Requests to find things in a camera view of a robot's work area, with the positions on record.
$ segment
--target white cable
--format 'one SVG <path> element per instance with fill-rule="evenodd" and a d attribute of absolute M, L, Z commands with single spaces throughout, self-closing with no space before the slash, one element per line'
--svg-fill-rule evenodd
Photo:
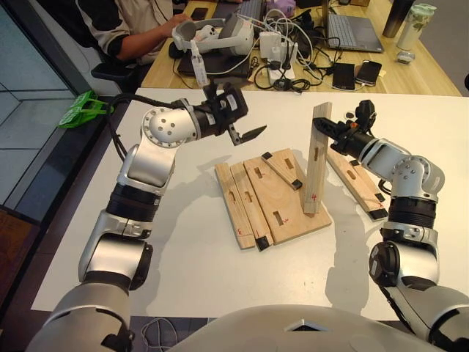
<path fill-rule="evenodd" d="M 302 34 L 305 36 L 305 38 L 308 40 L 308 43 L 309 43 L 310 49 L 311 49 L 311 55 L 312 55 L 312 53 L 313 53 L 313 51 L 312 51 L 313 45 L 311 44 L 311 41 L 310 41 L 308 35 L 306 35 L 306 33 L 303 31 L 303 29 L 300 28 L 296 23 L 293 23 L 292 20 L 288 19 L 282 11 L 280 11 L 280 10 L 278 10 L 278 9 L 272 9 L 272 10 L 276 10 L 276 11 L 280 12 L 282 15 L 284 15 L 284 19 L 285 19 L 285 20 L 289 21 L 292 25 L 298 27 L 298 28 L 301 30 L 301 33 L 302 33 Z M 241 14 L 239 14 L 239 13 L 237 14 L 237 16 L 240 17 L 240 18 L 242 18 L 243 20 L 250 21 L 251 24 L 252 24 L 254 27 L 256 27 L 256 28 L 259 28 L 259 29 L 262 29 L 262 30 L 268 30 L 268 31 L 270 30 L 271 32 L 278 32 L 278 31 L 276 31 L 276 29 L 273 28 L 269 23 L 267 23 L 267 16 L 265 17 L 264 22 L 259 21 L 259 20 L 257 20 L 256 18 L 251 18 L 251 17 L 245 16 L 245 15 L 241 15 Z M 283 18 L 279 18 L 278 20 L 275 21 L 275 23 L 277 23 L 277 22 L 280 21 L 280 20 L 283 20 Z M 258 25 L 256 25 L 256 24 L 254 24 L 254 22 L 260 23 L 260 24 L 262 24 L 264 27 L 258 26 Z M 280 37 L 281 37 L 282 39 L 284 39 L 284 40 L 289 41 L 290 44 L 295 45 L 295 44 L 293 43 L 293 41 L 292 41 L 290 38 L 288 38 L 287 36 L 283 35 L 282 33 L 280 33 Z M 301 55 L 301 52 L 298 52 L 298 55 L 300 56 L 300 58 L 301 58 L 304 62 L 306 62 L 306 59 L 303 57 L 303 55 Z M 303 64 L 303 63 L 300 62 L 299 60 L 296 60 L 296 58 L 295 58 L 295 61 L 296 61 L 301 67 L 309 67 L 309 64 Z"/>
<path fill-rule="evenodd" d="M 154 318 L 149 323 L 146 323 L 145 325 L 143 325 L 141 327 L 141 330 L 140 330 L 141 337 L 142 337 L 142 339 L 144 341 L 144 344 L 145 344 L 145 352 L 148 352 L 149 348 L 159 348 L 160 352 L 163 352 L 163 349 L 172 348 L 172 346 L 162 346 L 161 345 L 161 341 L 160 341 L 160 321 L 164 321 L 165 323 L 167 323 L 171 327 L 171 329 L 174 333 L 174 339 L 176 340 L 175 345 L 179 342 L 179 339 L 177 337 L 176 328 L 174 327 L 174 325 L 172 324 L 171 321 L 169 321 L 166 318 Z M 147 339 L 147 330 L 154 323 L 156 323 L 156 329 L 157 329 L 157 332 L 158 332 L 157 333 L 157 336 L 158 336 L 158 344 L 157 345 L 152 345 L 151 342 Z"/>
<path fill-rule="evenodd" d="M 285 18 L 286 20 L 288 20 L 288 18 L 286 17 L 286 15 L 280 11 L 279 9 L 270 9 L 267 11 L 267 13 L 265 14 L 265 17 L 264 17 L 264 22 L 267 23 L 267 19 L 269 18 L 269 14 L 271 12 L 277 12 L 279 13 L 283 18 Z"/>
<path fill-rule="evenodd" d="M 231 71 L 233 71 L 236 67 L 238 67 L 239 65 L 241 65 L 244 61 L 246 61 L 247 59 L 249 59 L 249 56 L 251 55 L 253 49 L 254 49 L 254 46 L 256 46 L 257 42 L 259 42 L 259 39 L 257 39 L 254 44 L 252 45 L 252 48 L 251 50 L 248 52 L 248 54 L 246 55 L 246 57 L 244 59 L 242 59 L 241 61 L 239 61 L 235 66 L 233 66 L 232 68 L 230 68 L 229 70 L 226 70 L 226 71 L 223 71 L 223 72 L 207 72 L 207 75 L 224 75 L 224 74 L 227 74 L 227 73 L 230 73 Z"/>
<path fill-rule="evenodd" d="M 279 18 L 276 22 L 279 22 L 279 21 L 282 21 L 283 18 Z M 286 21 L 289 21 L 294 27 L 296 27 L 300 33 L 308 40 L 308 44 L 309 44 L 309 49 L 310 49 L 310 53 L 311 53 L 311 56 L 313 55 L 313 44 L 311 43 L 311 40 L 309 39 L 309 36 L 305 33 L 305 31 L 303 31 L 303 29 L 297 25 L 296 23 L 293 23 L 292 20 L 290 20 L 289 18 L 285 18 Z M 303 61 L 306 61 L 303 57 L 303 55 L 301 55 L 301 52 L 298 52 L 299 55 L 300 55 L 300 58 L 303 59 Z M 302 62 L 296 60 L 296 62 L 302 66 L 302 67 L 308 67 L 309 64 L 303 64 Z"/>

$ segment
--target person's arm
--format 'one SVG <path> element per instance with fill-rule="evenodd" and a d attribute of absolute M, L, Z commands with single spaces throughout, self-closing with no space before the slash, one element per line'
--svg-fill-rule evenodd
<path fill-rule="evenodd" d="M 128 35 L 122 40 L 122 47 L 116 58 L 126 62 L 148 54 L 162 40 L 171 37 L 171 31 L 175 26 L 190 19 L 189 16 L 181 13 L 173 16 L 161 26 L 150 29 L 148 32 Z"/>

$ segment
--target vr headset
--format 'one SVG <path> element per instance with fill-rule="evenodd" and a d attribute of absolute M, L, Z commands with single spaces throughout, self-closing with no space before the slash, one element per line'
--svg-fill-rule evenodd
<path fill-rule="evenodd" d="M 215 27 L 222 27 L 220 33 Z M 174 27 L 171 34 L 177 49 L 184 52 L 190 50 L 191 40 L 194 39 L 200 54 L 220 49 L 227 56 L 247 55 L 254 41 L 252 23 L 235 14 L 229 14 L 224 19 L 185 21 Z"/>

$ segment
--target wooden plank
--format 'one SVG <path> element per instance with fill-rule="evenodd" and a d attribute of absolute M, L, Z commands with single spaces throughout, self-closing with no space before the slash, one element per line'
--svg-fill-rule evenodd
<path fill-rule="evenodd" d="M 332 115 L 332 103 L 317 105 L 313 109 L 313 120 L 316 117 Z M 328 137 L 319 132 L 311 121 L 311 136 L 309 137 L 308 171 L 304 188 L 303 211 L 315 214 L 320 210 L 324 195 L 325 161 L 328 153 Z"/>
<path fill-rule="evenodd" d="M 226 163 L 215 165 L 215 173 L 218 177 L 229 218 L 232 220 L 234 233 L 241 249 L 255 246 L 254 235 L 248 216 L 241 201 L 240 194 L 237 191 L 235 180 Z"/>
<path fill-rule="evenodd" d="M 259 204 L 259 200 L 256 197 L 254 188 L 252 188 L 251 181 L 249 181 L 249 177 L 243 163 L 235 164 L 230 169 L 232 171 L 237 190 L 241 196 L 244 209 L 246 210 L 249 223 L 251 224 L 254 238 L 256 238 L 257 248 L 260 251 L 263 251 L 267 247 L 273 245 L 273 239 L 269 225 L 265 220 L 264 213 L 262 212 Z"/>
<path fill-rule="evenodd" d="M 288 156 L 294 161 L 297 178 L 304 180 L 304 172 L 298 166 L 291 150 L 288 150 Z M 305 214 L 301 207 L 301 192 L 291 189 L 262 158 L 247 160 L 244 166 L 275 244 L 331 224 L 332 221 L 324 207 L 321 207 L 318 214 Z"/>
<path fill-rule="evenodd" d="M 369 172 L 363 166 L 361 166 L 358 160 L 353 159 L 349 162 L 349 164 L 352 165 L 357 175 L 360 176 L 361 180 L 366 184 L 370 191 L 374 193 L 376 199 L 378 199 L 380 202 L 384 202 L 385 197 L 381 193 L 376 183 L 374 183 L 373 180 L 370 178 Z"/>
<path fill-rule="evenodd" d="M 358 176 L 357 172 L 347 162 L 344 156 L 329 148 L 328 161 L 337 175 L 345 183 L 350 193 L 355 197 L 358 204 L 360 204 L 363 210 L 365 210 L 373 220 L 388 216 L 386 209 L 365 182 L 362 181 L 361 177 Z"/>
<path fill-rule="evenodd" d="M 275 155 L 266 152 L 262 154 L 261 158 L 288 184 L 288 186 L 297 190 L 303 183 L 296 177 L 293 160 L 289 159 L 289 154 L 287 155 L 286 151 L 288 151 L 288 149 L 280 150 L 276 152 Z"/>

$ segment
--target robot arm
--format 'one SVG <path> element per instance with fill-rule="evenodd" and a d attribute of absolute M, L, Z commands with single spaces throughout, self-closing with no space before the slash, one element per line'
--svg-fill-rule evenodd
<path fill-rule="evenodd" d="M 204 88 L 207 100 L 191 106 L 186 99 L 156 106 L 142 120 L 141 142 L 125 157 L 105 210 L 100 212 L 78 266 L 80 285 L 59 302 L 34 337 L 28 351 L 130 351 L 129 291 L 144 284 L 152 246 L 156 210 L 174 170 L 180 145 L 219 136 L 234 145 L 256 138 L 264 129 L 243 136 L 234 122 L 248 113 L 239 89 Z"/>
<path fill-rule="evenodd" d="M 334 139 L 332 149 L 357 158 L 392 185 L 389 217 L 381 229 L 383 242 L 371 251 L 369 274 L 418 337 L 450 351 L 467 348 L 469 298 L 437 286 L 438 233 L 433 224 L 444 174 L 427 159 L 374 138 L 370 129 L 376 113 L 370 100 L 360 102 L 355 115 L 356 121 L 319 118 L 314 125 Z"/>

